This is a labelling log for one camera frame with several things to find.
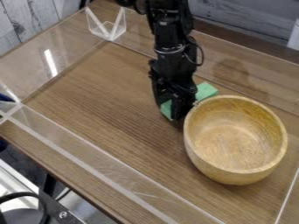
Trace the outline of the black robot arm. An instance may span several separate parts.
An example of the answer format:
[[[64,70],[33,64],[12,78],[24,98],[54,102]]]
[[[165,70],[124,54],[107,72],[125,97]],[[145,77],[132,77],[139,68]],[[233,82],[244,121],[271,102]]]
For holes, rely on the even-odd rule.
[[[191,36],[193,17],[188,0],[141,0],[141,10],[137,0],[115,1],[147,17],[156,53],[156,58],[148,61],[153,98],[159,108],[168,104],[169,119],[179,120],[196,101],[192,75],[203,64],[197,62],[200,46]]]

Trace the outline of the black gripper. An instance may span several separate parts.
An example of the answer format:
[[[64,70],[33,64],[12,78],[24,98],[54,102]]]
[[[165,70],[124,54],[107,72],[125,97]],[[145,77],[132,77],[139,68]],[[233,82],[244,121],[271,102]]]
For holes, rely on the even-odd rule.
[[[172,98],[171,118],[179,120],[196,101],[192,75],[199,66],[197,51],[155,52],[157,58],[148,62],[155,103],[160,106]]]

